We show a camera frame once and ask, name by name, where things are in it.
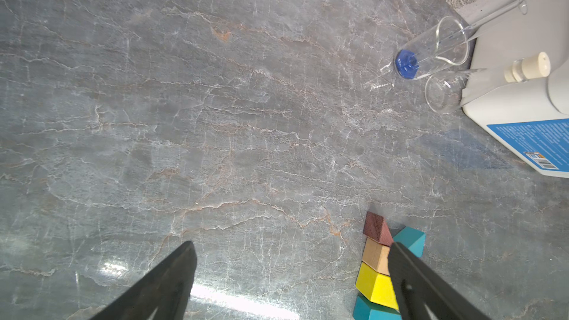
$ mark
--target white plastic container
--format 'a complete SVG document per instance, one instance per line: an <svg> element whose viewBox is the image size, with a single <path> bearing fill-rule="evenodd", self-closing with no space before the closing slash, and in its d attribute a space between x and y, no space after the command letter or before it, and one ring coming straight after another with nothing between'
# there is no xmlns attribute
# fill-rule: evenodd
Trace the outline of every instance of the white plastic container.
<svg viewBox="0 0 569 320"><path fill-rule="evenodd" d="M487 32L476 42L471 68L546 52L550 76L502 86L463 110L539 173L569 178L569 0L526 2L526 15L508 12L481 27Z"/></svg>

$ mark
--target stacked blocks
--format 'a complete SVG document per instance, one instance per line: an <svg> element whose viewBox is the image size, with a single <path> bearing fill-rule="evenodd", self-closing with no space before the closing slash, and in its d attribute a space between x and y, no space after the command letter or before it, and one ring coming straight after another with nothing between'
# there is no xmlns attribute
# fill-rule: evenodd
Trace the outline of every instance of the stacked blocks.
<svg viewBox="0 0 569 320"><path fill-rule="evenodd" d="M355 320L401 320L395 309L372 303L361 294L356 298L353 316Z"/></svg>
<svg viewBox="0 0 569 320"><path fill-rule="evenodd" d="M425 246L425 233L415 228L406 227L393 238L395 242L401 242L412 254L417 257L423 256Z"/></svg>
<svg viewBox="0 0 569 320"><path fill-rule="evenodd" d="M365 242L362 263L356 281L358 295L353 317L356 320L400 320L399 306L389 277L388 255L391 245L400 242L417 257L423 255L425 233L411 227L391 237L385 219L367 212L364 223Z"/></svg>

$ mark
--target turquoise triangular block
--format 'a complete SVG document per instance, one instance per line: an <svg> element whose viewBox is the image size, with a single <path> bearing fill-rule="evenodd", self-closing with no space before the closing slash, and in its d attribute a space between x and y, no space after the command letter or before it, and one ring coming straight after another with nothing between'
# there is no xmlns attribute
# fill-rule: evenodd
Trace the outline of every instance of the turquoise triangular block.
<svg viewBox="0 0 569 320"><path fill-rule="evenodd" d="M401 320L397 310L372 303L362 294L358 294L354 307L355 320Z"/></svg>
<svg viewBox="0 0 569 320"><path fill-rule="evenodd" d="M425 247L425 233L416 228L406 227L393 238L394 242L401 242L412 254L423 256Z"/></svg>

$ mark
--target blue label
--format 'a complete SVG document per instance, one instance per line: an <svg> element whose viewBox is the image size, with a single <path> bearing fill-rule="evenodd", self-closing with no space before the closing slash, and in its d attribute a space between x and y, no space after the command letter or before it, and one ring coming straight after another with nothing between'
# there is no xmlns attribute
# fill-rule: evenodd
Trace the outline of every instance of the blue label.
<svg viewBox="0 0 569 320"><path fill-rule="evenodd" d="M488 127L538 168L569 172L569 119Z"/></svg>

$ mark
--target glass beaker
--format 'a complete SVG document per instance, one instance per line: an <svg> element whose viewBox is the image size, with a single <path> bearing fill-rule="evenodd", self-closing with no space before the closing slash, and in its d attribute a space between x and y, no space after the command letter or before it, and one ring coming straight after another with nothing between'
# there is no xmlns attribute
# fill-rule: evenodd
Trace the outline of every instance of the glass beaker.
<svg viewBox="0 0 569 320"><path fill-rule="evenodd" d="M445 16L409 41L397 53L395 67L402 77L420 79L468 59L468 37L455 17Z"/></svg>
<svg viewBox="0 0 569 320"><path fill-rule="evenodd" d="M440 71L432 74L425 84L425 99L434 112L449 114L460 108L462 90L471 71Z"/></svg>

